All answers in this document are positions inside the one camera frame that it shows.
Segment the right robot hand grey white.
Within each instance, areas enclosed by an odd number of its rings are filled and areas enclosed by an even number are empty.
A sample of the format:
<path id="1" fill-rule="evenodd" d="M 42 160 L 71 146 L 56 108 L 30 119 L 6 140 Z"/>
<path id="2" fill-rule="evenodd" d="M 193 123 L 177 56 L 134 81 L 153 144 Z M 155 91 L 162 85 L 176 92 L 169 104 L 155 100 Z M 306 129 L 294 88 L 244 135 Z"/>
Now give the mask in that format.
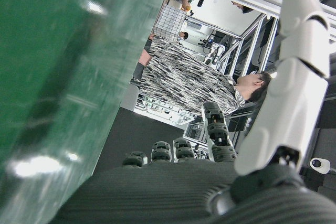
<path id="1" fill-rule="evenodd" d="M 283 0 L 277 76 L 231 158 L 168 159 L 95 174 L 52 223 L 335 223 L 335 204 L 299 171 L 329 77 L 329 22 L 319 0 Z"/>

